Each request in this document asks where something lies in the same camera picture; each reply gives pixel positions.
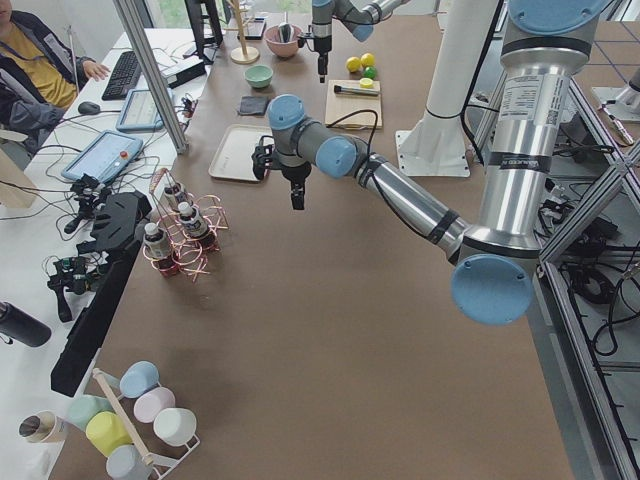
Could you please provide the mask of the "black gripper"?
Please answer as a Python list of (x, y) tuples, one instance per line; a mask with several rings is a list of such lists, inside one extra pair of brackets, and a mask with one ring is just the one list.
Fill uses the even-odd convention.
[(329, 53), (332, 49), (332, 36), (320, 36), (312, 31), (303, 32), (299, 35), (299, 47), (302, 48), (304, 45), (318, 54), (318, 78), (320, 83), (325, 83), (326, 63), (329, 61)]
[(291, 184), (291, 204), (293, 209), (305, 209), (305, 182), (311, 173), (311, 164), (303, 162), (299, 166), (287, 166), (279, 157), (274, 144), (265, 144), (271, 135), (262, 135), (251, 155), (254, 177), (262, 181), (267, 170), (279, 170)]

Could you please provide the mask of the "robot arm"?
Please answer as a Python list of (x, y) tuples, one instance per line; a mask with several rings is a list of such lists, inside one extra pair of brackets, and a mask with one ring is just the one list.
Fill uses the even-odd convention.
[(373, 33), (373, 27), (387, 19), (405, 0), (369, 1), (364, 7), (356, 7), (349, 0), (313, 0), (311, 23), (306, 32), (297, 38), (298, 46), (307, 45), (318, 55), (319, 81), (324, 83), (328, 73), (329, 53), (332, 50), (332, 25), (338, 20), (360, 42)]
[(476, 223), (464, 221), (361, 139), (330, 131), (309, 117), (300, 98), (276, 97), (267, 117), (272, 143), (257, 145), (253, 172), (278, 170), (304, 206), (313, 170), (381, 197), (416, 234), (441, 248), (455, 269), (458, 309), (484, 324), (521, 317), (533, 296), (539, 244), (535, 215), (549, 172), (570, 80), (588, 61), (602, 1), (513, 1), (501, 64), (506, 83)]

